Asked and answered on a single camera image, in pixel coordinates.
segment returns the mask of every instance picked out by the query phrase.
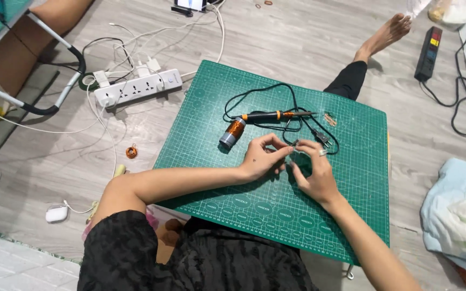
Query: white power strip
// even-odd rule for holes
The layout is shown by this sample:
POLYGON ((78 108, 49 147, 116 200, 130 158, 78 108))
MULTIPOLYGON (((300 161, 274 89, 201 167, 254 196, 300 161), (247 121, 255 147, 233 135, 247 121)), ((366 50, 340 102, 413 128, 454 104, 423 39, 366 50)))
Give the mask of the white power strip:
POLYGON ((183 81, 181 80, 179 71, 172 69, 160 72, 159 75, 154 73, 150 76, 96 89, 95 96, 100 106, 105 107, 106 104, 109 104, 108 107, 110 107, 168 89, 181 87, 182 85, 183 81))

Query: light blue blanket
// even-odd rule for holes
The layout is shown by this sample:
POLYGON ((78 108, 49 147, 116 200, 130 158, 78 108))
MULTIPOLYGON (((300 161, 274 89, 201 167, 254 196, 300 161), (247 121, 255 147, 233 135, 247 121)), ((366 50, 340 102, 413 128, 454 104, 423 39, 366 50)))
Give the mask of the light blue blanket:
POLYGON ((439 174, 420 212, 424 244, 466 269, 466 162, 451 158, 439 174))

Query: bare foot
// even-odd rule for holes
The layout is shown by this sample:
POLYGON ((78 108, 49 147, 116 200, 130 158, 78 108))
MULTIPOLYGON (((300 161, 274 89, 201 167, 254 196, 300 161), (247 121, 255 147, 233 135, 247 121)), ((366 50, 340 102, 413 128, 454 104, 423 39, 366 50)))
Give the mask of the bare foot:
POLYGON ((411 17, 397 13, 391 17, 377 32, 365 41, 355 55, 355 60, 364 61, 368 57, 385 49, 408 34, 411 29, 411 17))

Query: gray wooden floor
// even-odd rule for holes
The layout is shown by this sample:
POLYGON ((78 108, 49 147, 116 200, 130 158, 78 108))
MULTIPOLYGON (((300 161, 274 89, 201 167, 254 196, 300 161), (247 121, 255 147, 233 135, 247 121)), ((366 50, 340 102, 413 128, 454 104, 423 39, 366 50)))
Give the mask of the gray wooden floor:
MULTIPOLYGON (((346 64, 359 45, 396 12, 405 12, 405 0, 228 0, 222 7, 226 44, 222 63, 283 82, 323 89, 346 64), (261 4, 257 9, 255 3, 261 4)), ((92 39, 114 36, 128 39, 128 32, 109 26, 114 22, 138 34, 165 26, 193 22, 170 12, 166 0, 97 0, 81 23, 67 36, 77 48, 92 39)), ((213 15, 201 20, 211 19, 213 15)), ((359 102, 383 110, 388 116, 391 150, 391 246, 425 289, 463 289, 454 270, 441 255, 429 253, 422 242, 419 209, 437 180, 437 171, 451 157, 466 160, 466 138, 450 127, 452 109, 437 105, 413 78, 424 34, 432 23, 425 15, 413 22, 411 33, 378 53, 370 63, 359 102)), ((200 60, 215 60, 220 50, 218 24, 171 31, 148 45, 148 52, 163 69, 185 73, 200 60)), ((445 31, 438 53, 431 89, 442 99, 454 98, 454 52, 457 34, 445 31)), ((57 61, 74 61, 59 50, 57 61)), ((87 56, 88 71, 101 70, 112 60, 110 45, 94 46, 87 56)), ((72 72, 61 74, 39 105, 54 102, 72 72)), ((191 80, 184 88, 190 86, 191 80)), ((131 171, 150 169, 175 119, 183 91, 149 98, 104 113, 118 150, 118 163, 131 171), (133 143, 134 160, 124 152, 133 143)), ((94 121, 85 92, 73 89, 60 112, 49 119, 27 121, 48 130, 77 130, 94 121)), ((466 125, 466 105, 457 122, 466 125)), ((100 125, 71 135, 17 129, 0 150, 0 231, 48 252, 80 259, 81 232, 86 215, 71 213, 68 221, 49 225, 44 220, 51 203, 63 198, 78 209, 98 200, 112 175, 113 151, 100 125)), ((361 269, 356 280, 342 278, 341 263, 303 253, 314 282, 324 290, 372 289, 361 269)))

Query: person's left hand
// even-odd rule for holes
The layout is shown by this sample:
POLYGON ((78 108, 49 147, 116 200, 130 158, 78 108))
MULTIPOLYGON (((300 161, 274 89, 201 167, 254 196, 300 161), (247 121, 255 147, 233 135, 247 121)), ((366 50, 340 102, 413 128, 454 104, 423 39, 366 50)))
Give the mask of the person's left hand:
POLYGON ((254 181, 262 177, 275 164, 280 163, 275 168, 275 173, 285 169, 285 162, 282 160, 294 150, 282 142, 274 133, 264 135, 253 139, 245 153, 244 161, 238 167, 249 181, 254 181), (266 146, 273 146, 274 149, 269 149, 266 146))

